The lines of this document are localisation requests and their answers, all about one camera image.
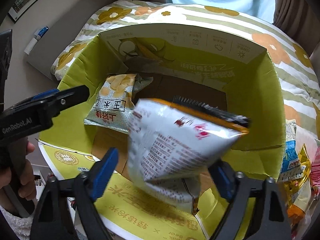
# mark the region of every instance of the white sleeve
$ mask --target white sleeve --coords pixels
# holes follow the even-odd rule
[[[29,240],[33,215],[28,218],[19,218],[10,214],[1,206],[0,210],[17,237],[21,240]]]

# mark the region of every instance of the finger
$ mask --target finger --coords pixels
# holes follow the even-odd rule
[[[28,141],[27,143],[27,155],[35,150],[35,146]]]
[[[0,188],[7,186],[11,181],[11,170],[6,168],[0,171]]]
[[[36,184],[35,184],[35,188],[34,188],[33,192],[30,195],[26,196],[26,200],[32,200],[36,196],[37,196],[37,190],[36,190]]]
[[[25,198],[26,196],[29,196],[30,194],[32,194],[35,189],[36,189],[35,182],[29,181],[26,185],[19,188],[18,193],[20,197]]]
[[[33,169],[30,161],[26,160],[26,166],[20,176],[20,182],[22,185],[26,185],[28,182],[32,181],[34,183],[35,176],[33,175]]]

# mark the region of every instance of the sun icon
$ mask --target sun icon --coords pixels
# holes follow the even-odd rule
[[[238,56],[239,56],[239,57],[244,57],[244,55],[245,55],[245,54],[244,54],[243,51],[239,51],[239,53],[238,53]]]

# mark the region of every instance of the bolt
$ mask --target bolt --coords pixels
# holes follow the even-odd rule
[[[274,180],[272,177],[268,177],[268,178],[267,178],[267,182],[269,182],[269,183],[274,183],[275,180]]]
[[[242,178],[244,178],[244,174],[241,171],[237,171],[236,172],[236,177],[239,178],[239,179],[242,179]]]
[[[48,181],[49,182],[55,182],[57,180],[57,178],[55,176],[51,176]]]
[[[81,172],[80,173],[80,177],[85,179],[86,177],[88,177],[87,173],[86,172]]]

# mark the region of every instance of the circular logo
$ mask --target circular logo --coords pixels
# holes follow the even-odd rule
[[[92,161],[92,162],[95,161],[92,156],[85,155],[84,157],[85,157],[87,160],[89,160],[89,161]]]
[[[77,165],[79,163],[77,157],[65,151],[56,151],[54,153],[54,156],[57,158],[58,161],[61,161],[62,163],[68,165]]]

